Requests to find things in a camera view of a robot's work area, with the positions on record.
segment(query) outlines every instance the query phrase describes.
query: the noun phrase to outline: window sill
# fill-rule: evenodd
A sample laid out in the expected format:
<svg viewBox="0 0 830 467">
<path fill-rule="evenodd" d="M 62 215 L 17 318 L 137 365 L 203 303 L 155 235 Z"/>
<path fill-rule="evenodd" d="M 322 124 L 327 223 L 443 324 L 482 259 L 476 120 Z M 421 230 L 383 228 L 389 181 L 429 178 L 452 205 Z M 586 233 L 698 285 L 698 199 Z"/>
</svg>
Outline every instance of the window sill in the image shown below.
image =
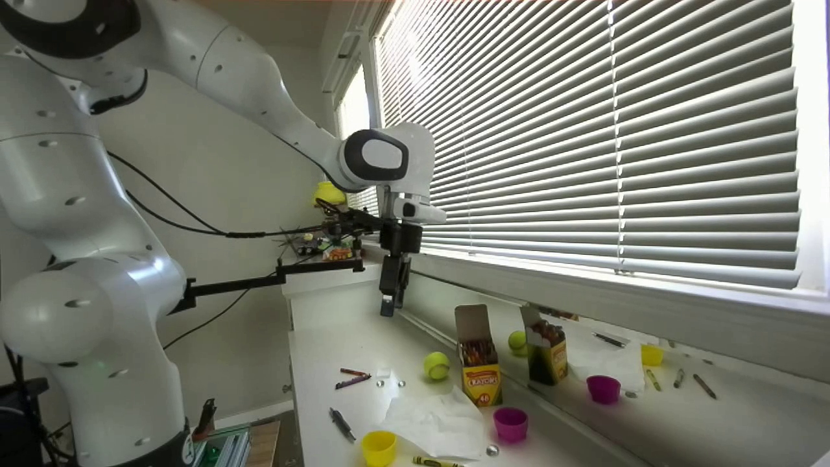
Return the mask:
<svg viewBox="0 0 830 467">
<path fill-rule="evenodd" d="M 535 302 L 830 382 L 826 296 L 713 288 L 430 250 L 413 255 L 412 268 L 465 288 Z"/>
</svg>

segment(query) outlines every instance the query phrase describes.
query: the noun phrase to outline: ceiling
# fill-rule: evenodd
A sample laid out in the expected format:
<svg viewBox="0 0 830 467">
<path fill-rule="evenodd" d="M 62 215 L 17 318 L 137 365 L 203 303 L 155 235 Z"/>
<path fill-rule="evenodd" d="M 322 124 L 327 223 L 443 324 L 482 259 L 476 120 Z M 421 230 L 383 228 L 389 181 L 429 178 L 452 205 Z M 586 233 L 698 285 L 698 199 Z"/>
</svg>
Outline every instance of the ceiling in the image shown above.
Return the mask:
<svg viewBox="0 0 830 467">
<path fill-rule="evenodd" d="M 318 47 L 331 3 L 327 0 L 198 0 L 263 46 Z"/>
</svg>

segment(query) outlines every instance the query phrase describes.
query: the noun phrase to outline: cardboard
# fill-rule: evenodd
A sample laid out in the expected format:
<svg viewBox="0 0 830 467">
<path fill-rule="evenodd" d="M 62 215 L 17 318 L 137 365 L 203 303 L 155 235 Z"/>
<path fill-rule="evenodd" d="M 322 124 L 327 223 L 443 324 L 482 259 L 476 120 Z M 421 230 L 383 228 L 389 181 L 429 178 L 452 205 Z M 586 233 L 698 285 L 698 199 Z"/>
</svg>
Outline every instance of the cardboard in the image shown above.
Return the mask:
<svg viewBox="0 0 830 467">
<path fill-rule="evenodd" d="M 539 310 L 530 305 L 521 308 L 521 319 L 525 324 L 527 336 L 527 367 L 530 380 L 547 386 L 556 386 L 568 375 L 568 351 L 565 346 L 565 334 L 561 326 L 554 326 L 545 320 Z M 561 341 L 548 338 L 539 333 L 540 327 L 555 329 L 555 336 Z"/>
<path fill-rule="evenodd" d="M 477 407 L 501 404 L 501 371 L 487 305 L 456 307 L 458 358 L 464 393 Z"/>
</svg>

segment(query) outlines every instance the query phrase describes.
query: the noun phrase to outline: white table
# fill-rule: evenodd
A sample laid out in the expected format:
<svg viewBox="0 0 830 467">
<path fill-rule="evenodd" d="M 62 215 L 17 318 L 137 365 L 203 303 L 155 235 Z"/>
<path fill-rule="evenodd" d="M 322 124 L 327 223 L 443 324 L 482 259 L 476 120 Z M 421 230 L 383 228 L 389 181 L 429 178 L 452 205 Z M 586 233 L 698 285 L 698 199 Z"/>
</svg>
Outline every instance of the white table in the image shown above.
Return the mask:
<svg viewBox="0 0 830 467">
<path fill-rule="evenodd" d="M 293 304 L 293 313 L 303 313 Z M 339 310 L 353 316 L 344 302 Z M 419 397 L 447 393 L 458 385 L 460 370 L 453 363 L 451 377 L 439 383 L 424 378 L 422 359 L 431 351 L 447 351 L 446 345 L 417 329 L 404 318 L 383 318 L 374 312 L 334 324 L 295 329 L 290 334 L 295 408 L 300 426 L 305 464 L 317 466 L 365 465 L 359 441 L 385 416 L 393 397 Z M 335 391 L 334 384 L 349 379 L 341 367 L 376 374 L 391 369 L 383 388 L 376 378 Z M 406 381 L 405 387 L 398 387 Z M 497 457 L 482 456 L 469 465 L 558 467 L 644 465 L 616 445 L 593 435 L 580 424 L 559 418 L 556 409 L 526 389 L 505 381 L 506 406 L 518 406 L 530 414 L 528 439 L 518 445 L 499 442 L 492 428 L 494 409 L 482 409 L 489 440 L 500 446 Z M 329 417 L 329 407 L 339 410 L 351 425 L 358 442 L 349 443 Z M 412 465 L 414 455 L 424 455 L 415 446 L 398 440 L 393 466 Z"/>
</svg>

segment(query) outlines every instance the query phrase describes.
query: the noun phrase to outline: window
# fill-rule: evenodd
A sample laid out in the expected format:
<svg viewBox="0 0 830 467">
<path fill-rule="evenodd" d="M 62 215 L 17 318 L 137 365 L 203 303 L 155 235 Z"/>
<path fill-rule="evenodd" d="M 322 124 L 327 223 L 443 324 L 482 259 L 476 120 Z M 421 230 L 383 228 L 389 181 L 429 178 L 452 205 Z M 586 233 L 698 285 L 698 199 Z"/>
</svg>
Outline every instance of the window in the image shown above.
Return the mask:
<svg viewBox="0 0 830 467">
<path fill-rule="evenodd" d="M 790 0 L 398 0 L 380 103 L 435 137 L 423 247 L 822 289 L 827 112 L 796 111 L 794 35 Z"/>
<path fill-rule="evenodd" d="M 346 138 L 357 130 L 369 128 L 369 99 L 366 96 L 362 66 L 354 73 L 343 100 L 337 106 L 337 122 L 341 138 Z M 346 194 L 346 201 L 350 208 L 366 208 L 371 214 L 378 215 L 378 191 L 374 187 L 360 193 Z"/>
</svg>

